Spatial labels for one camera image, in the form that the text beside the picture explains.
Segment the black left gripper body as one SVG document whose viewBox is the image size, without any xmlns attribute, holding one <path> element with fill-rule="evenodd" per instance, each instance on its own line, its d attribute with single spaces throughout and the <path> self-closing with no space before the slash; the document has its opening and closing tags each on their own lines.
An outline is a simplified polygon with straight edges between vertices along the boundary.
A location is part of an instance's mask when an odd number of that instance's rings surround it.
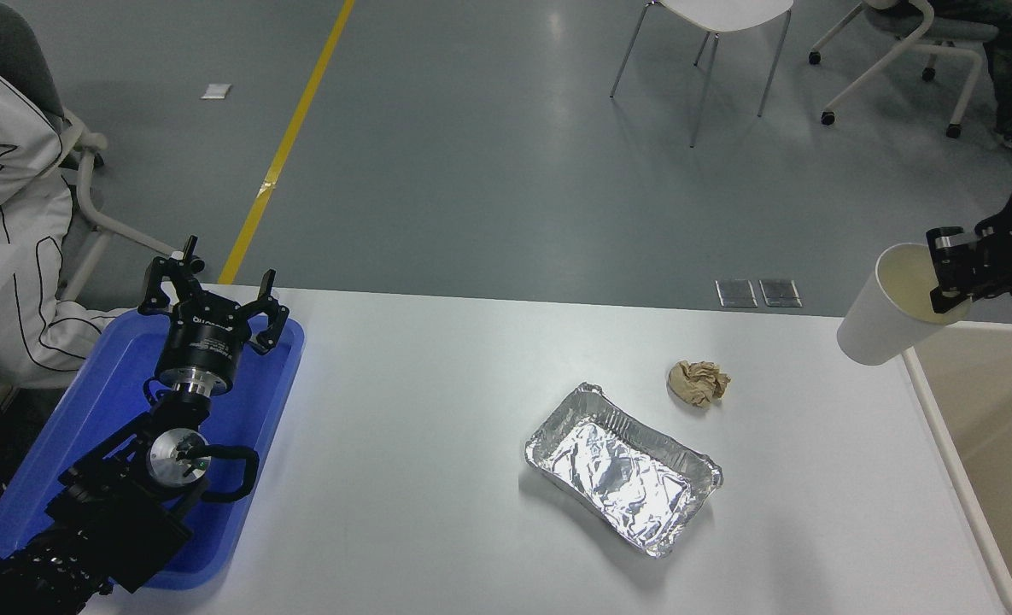
<svg viewBox="0 0 1012 615">
<path fill-rule="evenodd" d="M 170 330 L 157 362 L 157 378 L 173 386 L 194 370 L 215 378 L 218 388 L 235 385 L 237 366 L 249 339 L 249 318 L 240 303 L 217 295 L 181 296 L 170 313 Z"/>
</svg>

